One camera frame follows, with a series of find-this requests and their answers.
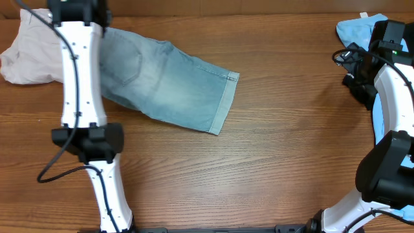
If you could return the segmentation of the light blue denim shorts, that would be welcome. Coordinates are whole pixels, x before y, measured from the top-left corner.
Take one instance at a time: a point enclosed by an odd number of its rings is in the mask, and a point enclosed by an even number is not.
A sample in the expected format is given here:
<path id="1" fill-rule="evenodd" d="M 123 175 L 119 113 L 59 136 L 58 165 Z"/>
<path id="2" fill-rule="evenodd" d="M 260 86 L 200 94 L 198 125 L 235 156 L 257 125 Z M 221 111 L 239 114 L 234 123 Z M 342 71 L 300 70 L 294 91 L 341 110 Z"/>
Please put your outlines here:
<path id="1" fill-rule="evenodd" d="M 238 72 L 190 56 L 169 41 L 108 28 L 100 45 L 102 96 L 148 117 L 218 135 Z"/>

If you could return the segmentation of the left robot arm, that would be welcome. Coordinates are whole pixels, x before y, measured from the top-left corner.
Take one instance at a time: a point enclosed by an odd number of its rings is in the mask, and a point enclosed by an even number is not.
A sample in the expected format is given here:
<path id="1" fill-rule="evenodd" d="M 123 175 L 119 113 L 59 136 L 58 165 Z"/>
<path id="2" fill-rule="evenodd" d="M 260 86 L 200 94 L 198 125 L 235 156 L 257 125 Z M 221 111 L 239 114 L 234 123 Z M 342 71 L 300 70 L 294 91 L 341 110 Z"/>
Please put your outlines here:
<path id="1" fill-rule="evenodd" d="M 59 32 L 64 104 L 52 141 L 77 156 L 93 185 L 100 211 L 99 232 L 136 232 L 125 198 L 120 156 L 124 131 L 109 123 L 100 83 L 100 45 L 110 24 L 106 1 L 48 1 Z"/>

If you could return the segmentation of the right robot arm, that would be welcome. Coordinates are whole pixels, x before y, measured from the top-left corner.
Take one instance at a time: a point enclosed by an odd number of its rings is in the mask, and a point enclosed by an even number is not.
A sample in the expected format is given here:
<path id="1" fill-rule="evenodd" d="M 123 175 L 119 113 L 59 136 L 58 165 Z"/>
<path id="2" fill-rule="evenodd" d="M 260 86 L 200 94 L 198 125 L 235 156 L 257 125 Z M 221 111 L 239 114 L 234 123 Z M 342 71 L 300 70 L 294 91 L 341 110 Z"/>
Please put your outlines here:
<path id="1" fill-rule="evenodd" d="M 376 40 L 369 50 L 346 48 L 333 60 L 358 67 L 357 84 L 372 84 L 382 102 L 384 137 L 362 159 L 355 189 L 330 208 L 320 210 L 298 232 L 363 232 L 385 215 L 407 225 L 399 210 L 413 205 L 413 56 L 393 41 Z"/>

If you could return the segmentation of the black garment with print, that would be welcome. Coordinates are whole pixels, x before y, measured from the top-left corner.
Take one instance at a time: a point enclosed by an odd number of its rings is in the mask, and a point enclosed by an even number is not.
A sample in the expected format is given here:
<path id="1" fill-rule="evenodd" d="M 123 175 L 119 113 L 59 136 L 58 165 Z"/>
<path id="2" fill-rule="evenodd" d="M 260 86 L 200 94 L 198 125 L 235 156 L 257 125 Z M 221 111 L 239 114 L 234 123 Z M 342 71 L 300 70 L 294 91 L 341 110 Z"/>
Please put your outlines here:
<path id="1" fill-rule="evenodd" d="M 373 85 L 358 83 L 356 78 L 349 72 L 344 76 L 342 84 L 349 89 L 353 97 L 363 104 L 368 111 L 373 109 L 375 98 L 378 94 Z"/>

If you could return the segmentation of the light blue t-shirt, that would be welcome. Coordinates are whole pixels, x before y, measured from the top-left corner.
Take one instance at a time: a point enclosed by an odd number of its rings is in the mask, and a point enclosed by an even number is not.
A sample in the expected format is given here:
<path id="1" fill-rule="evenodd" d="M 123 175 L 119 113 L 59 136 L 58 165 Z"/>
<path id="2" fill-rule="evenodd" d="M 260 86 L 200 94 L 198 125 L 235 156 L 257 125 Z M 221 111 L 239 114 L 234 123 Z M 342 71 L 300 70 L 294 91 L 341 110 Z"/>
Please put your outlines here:
<path id="1" fill-rule="evenodd" d="M 368 50 L 374 25 L 377 21 L 385 21 L 387 17 L 382 14 L 376 14 L 368 17 L 366 12 L 360 13 L 361 18 L 341 21 L 336 26 L 336 32 L 345 47 L 351 43 Z M 403 39 L 400 43 L 405 52 L 413 52 L 413 23 L 409 23 L 404 31 Z M 378 144 L 384 137 L 384 119 L 380 96 L 377 94 L 372 110 L 373 131 L 375 135 L 375 144 Z"/>

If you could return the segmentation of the folded beige trousers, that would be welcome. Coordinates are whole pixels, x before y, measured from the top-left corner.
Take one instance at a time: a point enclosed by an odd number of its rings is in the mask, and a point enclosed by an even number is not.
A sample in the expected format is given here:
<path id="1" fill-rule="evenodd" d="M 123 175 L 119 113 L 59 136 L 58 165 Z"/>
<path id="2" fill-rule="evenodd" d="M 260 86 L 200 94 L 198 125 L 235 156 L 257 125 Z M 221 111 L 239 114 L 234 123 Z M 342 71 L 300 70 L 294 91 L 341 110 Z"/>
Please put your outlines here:
<path id="1" fill-rule="evenodd" d="M 13 84 L 63 82 L 60 39 L 27 10 L 12 45 L 1 54 L 1 75 Z"/>

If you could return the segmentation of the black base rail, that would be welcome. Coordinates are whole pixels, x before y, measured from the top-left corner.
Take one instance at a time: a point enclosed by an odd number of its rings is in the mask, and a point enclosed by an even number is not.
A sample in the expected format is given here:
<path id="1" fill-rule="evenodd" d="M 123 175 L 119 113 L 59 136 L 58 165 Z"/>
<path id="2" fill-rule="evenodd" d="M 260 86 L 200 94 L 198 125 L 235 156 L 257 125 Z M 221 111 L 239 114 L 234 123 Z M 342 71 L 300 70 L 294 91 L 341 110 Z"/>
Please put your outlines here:
<path id="1" fill-rule="evenodd" d="M 141 228 L 136 233 L 303 233 L 305 225 L 276 225 L 275 227 L 251 228 L 194 228 L 194 229 L 167 229 Z"/>

